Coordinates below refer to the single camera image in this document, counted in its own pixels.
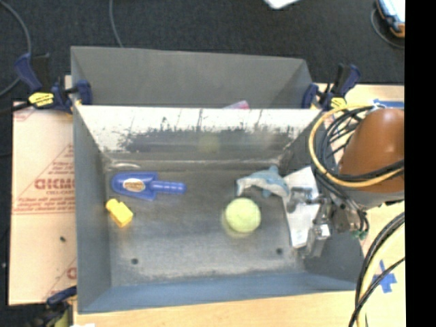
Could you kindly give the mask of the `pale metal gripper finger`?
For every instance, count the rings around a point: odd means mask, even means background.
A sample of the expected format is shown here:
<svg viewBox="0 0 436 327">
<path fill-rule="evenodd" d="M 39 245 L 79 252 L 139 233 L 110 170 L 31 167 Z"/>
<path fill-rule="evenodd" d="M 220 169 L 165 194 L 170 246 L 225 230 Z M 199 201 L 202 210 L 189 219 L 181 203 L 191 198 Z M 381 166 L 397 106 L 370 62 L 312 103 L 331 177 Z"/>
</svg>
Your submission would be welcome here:
<svg viewBox="0 0 436 327">
<path fill-rule="evenodd" d="M 331 237 L 330 226 L 327 223 L 314 225 L 307 234 L 307 241 L 302 248 L 304 258 L 318 258 L 321 256 L 326 241 Z"/>
<path fill-rule="evenodd" d="M 312 187 L 292 187 L 290 190 L 290 204 L 319 204 L 320 197 Z"/>
</svg>

